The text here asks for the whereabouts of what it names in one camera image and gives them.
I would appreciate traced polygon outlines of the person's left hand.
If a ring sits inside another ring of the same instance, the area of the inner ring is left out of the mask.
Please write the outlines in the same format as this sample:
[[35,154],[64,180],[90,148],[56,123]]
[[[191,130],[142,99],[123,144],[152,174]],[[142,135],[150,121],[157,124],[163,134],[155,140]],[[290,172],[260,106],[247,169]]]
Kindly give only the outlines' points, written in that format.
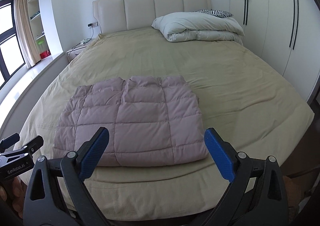
[[25,193],[19,177],[9,180],[5,185],[1,185],[1,198],[11,204],[13,210],[19,218],[23,218]]

